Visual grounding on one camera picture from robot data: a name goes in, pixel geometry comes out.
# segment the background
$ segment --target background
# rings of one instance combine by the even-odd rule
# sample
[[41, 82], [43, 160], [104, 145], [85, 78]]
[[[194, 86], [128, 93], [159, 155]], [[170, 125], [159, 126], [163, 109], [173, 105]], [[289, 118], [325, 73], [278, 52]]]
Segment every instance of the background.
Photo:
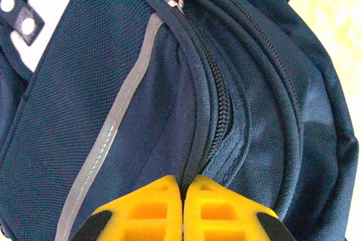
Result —
[[[290, 0], [316, 33], [340, 77], [355, 129], [361, 139], [361, 0]], [[357, 172], [346, 237], [360, 240], [361, 169]], [[0, 236], [0, 241], [8, 240]]]

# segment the zipper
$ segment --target zipper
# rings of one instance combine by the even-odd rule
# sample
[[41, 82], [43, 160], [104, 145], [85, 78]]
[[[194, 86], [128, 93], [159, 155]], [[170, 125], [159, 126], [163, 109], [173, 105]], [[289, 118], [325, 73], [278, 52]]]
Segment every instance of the zipper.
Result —
[[192, 25], [192, 23], [189, 21], [189, 19], [186, 17], [186, 15], [183, 12], [183, 6], [184, 6], [183, 0], [165, 0], [165, 1], [168, 3], [169, 6], [176, 9], [176, 11], [181, 15], [182, 18], [184, 18], [185, 22], [192, 30], [192, 33], [198, 40], [207, 58], [207, 61], [209, 63], [210, 69], [212, 70], [212, 74], [215, 80], [215, 86], [217, 89], [217, 97], [218, 97], [218, 120], [217, 120], [214, 138], [211, 143], [210, 150], [206, 157], [206, 165], [207, 165], [207, 163], [212, 158], [219, 143], [222, 141], [227, 131], [229, 116], [230, 116], [230, 98], [228, 96], [226, 84], [224, 83], [223, 76], [217, 62], [215, 61], [212, 53], [210, 52], [210, 50], [207, 48], [206, 44], [200, 37], [196, 28]]
[[253, 19], [252, 15], [248, 13], [248, 11], [240, 4], [238, 3], [237, 0], [230, 0], [247, 18], [248, 20], [254, 25], [254, 27], [256, 28], [256, 30], [261, 34], [261, 36], [263, 37], [263, 39], [265, 40], [265, 42], [267, 43], [267, 45], [269, 46], [269, 48], [271, 49], [271, 51], [273, 52], [273, 54], [276, 57], [277, 62], [279, 63], [283, 74], [286, 76], [287, 81], [289, 83], [289, 86], [291, 88], [292, 94], [293, 94], [293, 98], [294, 98], [294, 103], [293, 105], [296, 107], [296, 111], [300, 111], [300, 103], [298, 102], [297, 99], [297, 94], [296, 94], [296, 90], [294, 89], [294, 86], [292, 84], [292, 80], [290, 79], [290, 75], [288, 74], [284, 63], [282, 62], [280, 56], [278, 55], [276, 49], [274, 48], [273, 44], [270, 42], [270, 39], [267, 37], [266, 33], [263, 31], [263, 29], [257, 24], [257, 22]]

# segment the metal zipper slider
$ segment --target metal zipper slider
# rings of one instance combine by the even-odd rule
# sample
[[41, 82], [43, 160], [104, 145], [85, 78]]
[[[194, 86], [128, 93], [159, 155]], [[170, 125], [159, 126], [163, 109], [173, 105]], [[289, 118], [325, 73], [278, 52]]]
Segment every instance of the metal zipper slider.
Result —
[[183, 13], [184, 2], [183, 0], [165, 0], [172, 8], [177, 7], [179, 11]]

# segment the black rubber tip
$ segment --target black rubber tip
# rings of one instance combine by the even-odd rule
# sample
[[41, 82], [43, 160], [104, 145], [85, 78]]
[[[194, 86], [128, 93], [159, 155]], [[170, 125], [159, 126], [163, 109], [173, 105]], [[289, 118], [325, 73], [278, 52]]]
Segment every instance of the black rubber tip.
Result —
[[101, 211], [90, 216], [75, 234], [72, 241], [96, 241], [111, 217], [111, 211]]
[[278, 218], [266, 213], [257, 213], [257, 218], [271, 241], [296, 241]]

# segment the white surface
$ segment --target white surface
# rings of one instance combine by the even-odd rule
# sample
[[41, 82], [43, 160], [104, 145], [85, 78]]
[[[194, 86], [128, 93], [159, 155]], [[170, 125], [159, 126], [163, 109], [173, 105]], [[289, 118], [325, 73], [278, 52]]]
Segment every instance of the white surface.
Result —
[[26, 18], [21, 24], [21, 31], [25, 35], [30, 35], [35, 29], [35, 21], [32, 18]]
[[4, 12], [10, 12], [15, 7], [15, 0], [1, 0], [0, 8]]

